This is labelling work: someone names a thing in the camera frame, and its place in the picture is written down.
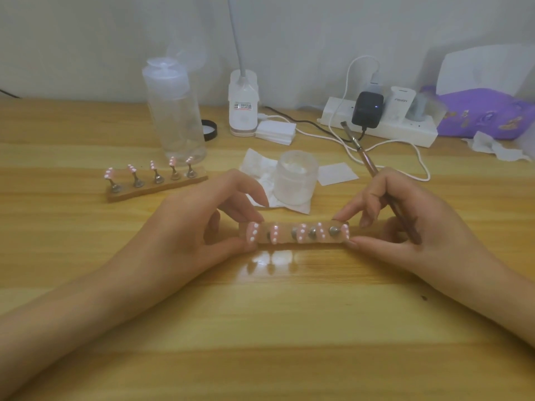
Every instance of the finger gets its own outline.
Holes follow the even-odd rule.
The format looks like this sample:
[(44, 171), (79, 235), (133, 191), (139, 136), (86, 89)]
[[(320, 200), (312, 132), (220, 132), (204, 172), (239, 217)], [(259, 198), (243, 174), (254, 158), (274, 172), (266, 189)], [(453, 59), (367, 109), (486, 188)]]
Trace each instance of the finger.
[(362, 212), (361, 220), (358, 222), (358, 226), (361, 228), (368, 228), (375, 221), (374, 218), (371, 218), (370, 214), (367, 211)]
[(420, 187), (410, 178), (397, 170), (384, 168), (371, 179), (362, 196), (366, 209), (374, 212), (380, 208), (378, 203), (385, 194), (391, 195), (398, 202), (403, 202), (411, 199), (418, 191)]
[(226, 209), (221, 208), (225, 214), (231, 217), (236, 222), (248, 222), (247, 218), (234, 207), (228, 207)]
[(220, 219), (221, 219), (221, 214), (219, 213), (219, 211), (216, 210), (210, 217), (210, 220), (208, 221), (208, 228), (210, 228), (212, 232), (219, 231)]
[(386, 205), (385, 194), (391, 195), (403, 204), (418, 191), (420, 191), (420, 187), (411, 179), (397, 170), (385, 168), (375, 175), (370, 184), (343, 209), (345, 211), (343, 215), (344, 217), (354, 215), (365, 210), (372, 220), (376, 220), (379, 212)]
[[(338, 211), (338, 213), (333, 217), (333, 220), (346, 222), (349, 221), (354, 215), (358, 214), (360, 211), (366, 209), (366, 201), (363, 195), (364, 191), (361, 191), (353, 199), (344, 205), (344, 208)], [(386, 201), (384, 199), (379, 199), (380, 209), (383, 209), (386, 206)], [(377, 216), (369, 216), (370, 221), (365, 222), (365, 225), (361, 225), (362, 228), (366, 228), (373, 223), (373, 220), (377, 219)]]
[[(225, 211), (227, 215), (236, 222), (264, 222), (264, 217), (258, 212), (251, 201), (249, 201), (249, 198), (241, 192), (232, 195), (227, 201), (222, 203), (219, 208)], [(232, 217), (227, 211), (230, 209), (237, 210), (242, 215), (240, 218), (242, 219), (244, 217), (245, 220), (240, 221)]]
[(411, 268), (417, 255), (413, 245), (409, 242), (392, 243), (368, 236), (354, 236), (347, 242), (347, 246), (365, 255), (405, 269)]
[(360, 192), (333, 216), (333, 220), (340, 222), (349, 221), (354, 215), (358, 214), (364, 208), (365, 202), (362, 197), (362, 192)]
[(399, 243), (403, 242), (399, 239), (399, 233), (403, 232), (403, 226), (399, 222), (399, 219), (395, 216), (388, 218), (383, 225), (383, 229), (380, 233), (379, 238), (383, 241)]
[(228, 238), (213, 245), (202, 246), (197, 254), (197, 262), (203, 269), (209, 269), (231, 256), (252, 252), (256, 247), (238, 237)]
[(198, 185), (200, 207), (219, 207), (236, 192), (249, 194), (254, 201), (263, 206), (269, 206), (264, 188), (254, 178), (231, 169), (228, 172)]

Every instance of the bottle cap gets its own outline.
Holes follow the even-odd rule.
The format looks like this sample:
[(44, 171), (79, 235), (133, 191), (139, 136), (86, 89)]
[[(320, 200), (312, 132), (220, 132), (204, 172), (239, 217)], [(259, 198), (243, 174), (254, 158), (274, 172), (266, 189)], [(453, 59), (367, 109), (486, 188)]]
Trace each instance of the bottle cap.
[(176, 100), (189, 92), (186, 68), (171, 58), (152, 58), (143, 69), (143, 77), (149, 91), (164, 100)]

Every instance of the brush handle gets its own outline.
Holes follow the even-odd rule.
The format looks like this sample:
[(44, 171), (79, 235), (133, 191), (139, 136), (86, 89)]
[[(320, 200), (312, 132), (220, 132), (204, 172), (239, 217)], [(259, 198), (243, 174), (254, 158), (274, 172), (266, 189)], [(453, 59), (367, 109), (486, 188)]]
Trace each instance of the brush handle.
[[(366, 153), (364, 149), (360, 149), (358, 151), (358, 154), (360, 155), (362, 161), (364, 162), (364, 165), (366, 166), (366, 169), (370, 172), (372, 177), (375, 177), (375, 175), (379, 172), (373, 162), (371, 161), (370, 157)], [(390, 208), (392, 209), (392, 212), (394, 215), (398, 218), (401, 227), (403, 230), (407, 233), (407, 236), (409, 237), (409, 240), (414, 243), (415, 245), (421, 245), (422, 244), (422, 237), (420, 234), (418, 234), (418, 231), (414, 228), (414, 224), (407, 219), (403, 215), (403, 210), (399, 206), (399, 203), (395, 200), (394, 197), (392, 197), (390, 194), (385, 194), (383, 196), (385, 201), (388, 203)]]

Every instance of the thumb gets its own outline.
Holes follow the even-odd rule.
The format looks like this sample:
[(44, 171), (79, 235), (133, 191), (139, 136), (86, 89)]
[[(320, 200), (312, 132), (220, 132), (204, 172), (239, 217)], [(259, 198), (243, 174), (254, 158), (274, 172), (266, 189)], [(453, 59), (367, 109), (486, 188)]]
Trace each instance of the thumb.
[(203, 268), (209, 269), (218, 263), (227, 260), (231, 256), (251, 252), (256, 249), (256, 245), (249, 245), (242, 238), (232, 237), (213, 245), (200, 247), (197, 254), (198, 262)]
[(346, 245), (359, 253), (374, 257), (386, 263), (405, 269), (414, 263), (414, 251), (411, 243), (392, 243), (369, 236), (353, 236)]

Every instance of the right hand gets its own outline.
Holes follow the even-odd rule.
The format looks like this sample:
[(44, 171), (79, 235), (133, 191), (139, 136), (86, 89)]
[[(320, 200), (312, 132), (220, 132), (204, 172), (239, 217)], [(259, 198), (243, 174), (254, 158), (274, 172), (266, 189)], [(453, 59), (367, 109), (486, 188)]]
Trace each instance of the right hand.
[(370, 226), (386, 206), (386, 193), (413, 220), (422, 244), (400, 239), (401, 225), (392, 217), (379, 239), (354, 236), (347, 242), (351, 249), (400, 266), (462, 303), (483, 288), (483, 276), (504, 268), (445, 201), (393, 169), (377, 174), (333, 219), (347, 221), (362, 213), (359, 225)]

